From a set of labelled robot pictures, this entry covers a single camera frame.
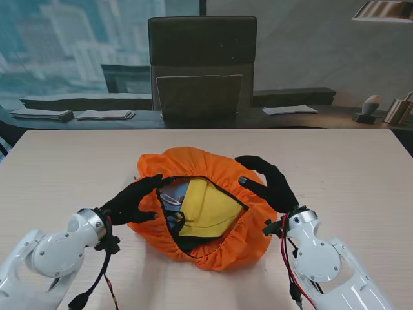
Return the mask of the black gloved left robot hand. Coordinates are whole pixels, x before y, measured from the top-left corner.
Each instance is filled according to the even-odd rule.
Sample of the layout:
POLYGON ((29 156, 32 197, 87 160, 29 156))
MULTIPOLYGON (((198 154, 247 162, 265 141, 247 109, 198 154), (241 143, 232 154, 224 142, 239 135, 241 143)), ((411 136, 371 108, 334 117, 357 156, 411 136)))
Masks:
POLYGON ((162 174, 141 178, 125 187, 99 211, 103 216, 109 216, 114 226, 154 220, 157 217, 156 212, 141 211, 139 204, 151 192, 171 184, 173 180, 173 177, 164 178, 162 174))

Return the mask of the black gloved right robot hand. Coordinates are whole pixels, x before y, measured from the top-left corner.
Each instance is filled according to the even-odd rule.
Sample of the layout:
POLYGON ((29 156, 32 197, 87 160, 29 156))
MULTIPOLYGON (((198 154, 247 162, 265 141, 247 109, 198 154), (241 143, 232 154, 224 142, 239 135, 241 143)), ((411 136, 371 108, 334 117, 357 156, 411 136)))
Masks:
POLYGON ((290 213, 299 207, 299 203, 290 188, 285 176, 273 164, 259 156, 238 156, 235 160, 245 168, 262 174, 267 184, 262 185, 245 176, 239 178, 239 184, 264 199, 273 210, 290 213))

